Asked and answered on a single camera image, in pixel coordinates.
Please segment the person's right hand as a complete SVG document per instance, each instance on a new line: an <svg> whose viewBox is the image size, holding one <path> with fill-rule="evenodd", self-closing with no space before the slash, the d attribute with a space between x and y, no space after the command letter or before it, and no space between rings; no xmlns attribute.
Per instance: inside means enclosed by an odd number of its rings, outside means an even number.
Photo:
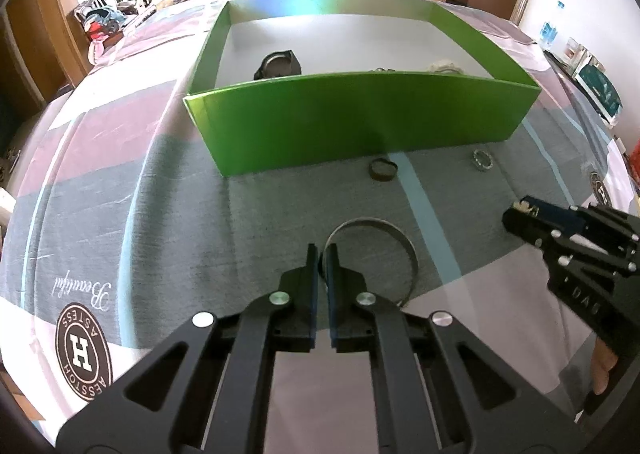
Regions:
<svg viewBox="0 0 640 454"><path fill-rule="evenodd" d="M617 361L616 353L601 338L597 338L591 357L592 391L597 396L608 388L610 373Z"/></svg>

